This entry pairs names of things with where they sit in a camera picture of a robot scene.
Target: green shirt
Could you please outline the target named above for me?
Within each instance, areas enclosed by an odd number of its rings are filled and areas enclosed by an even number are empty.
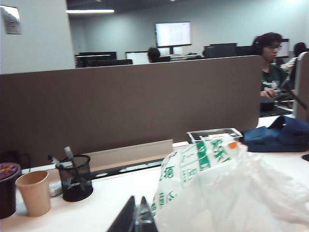
[[[269,72],[263,71],[261,91],[263,91],[265,87],[272,88],[272,81],[278,81],[279,85],[281,85],[285,78],[286,73],[284,70],[277,65],[271,64],[269,66]]]

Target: desk divider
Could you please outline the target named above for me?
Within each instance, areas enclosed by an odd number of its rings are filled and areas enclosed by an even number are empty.
[[[0,152],[29,153],[34,167],[63,158],[68,145],[81,154],[187,141],[187,131],[252,129],[261,67],[248,56],[5,74]]]

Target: desk organizer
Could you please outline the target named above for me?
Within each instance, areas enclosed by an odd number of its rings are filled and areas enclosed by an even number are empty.
[[[77,202],[93,192],[89,162],[89,156],[79,155],[74,156],[73,160],[62,159],[56,166],[60,174],[64,200]]]
[[[239,138],[242,137],[242,134],[235,128],[189,131],[187,134],[189,135],[193,144],[199,143],[201,141],[226,138],[232,138],[235,141],[238,141]]]

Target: ceiling light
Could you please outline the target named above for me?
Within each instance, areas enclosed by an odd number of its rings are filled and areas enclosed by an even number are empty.
[[[114,13],[114,10],[66,10],[68,14]]]

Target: person's arm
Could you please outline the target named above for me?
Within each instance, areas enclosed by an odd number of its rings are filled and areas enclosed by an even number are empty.
[[[260,96],[267,97],[267,98],[273,98],[276,95],[277,94],[275,93],[275,91],[272,88],[266,88],[265,90],[260,92]]]

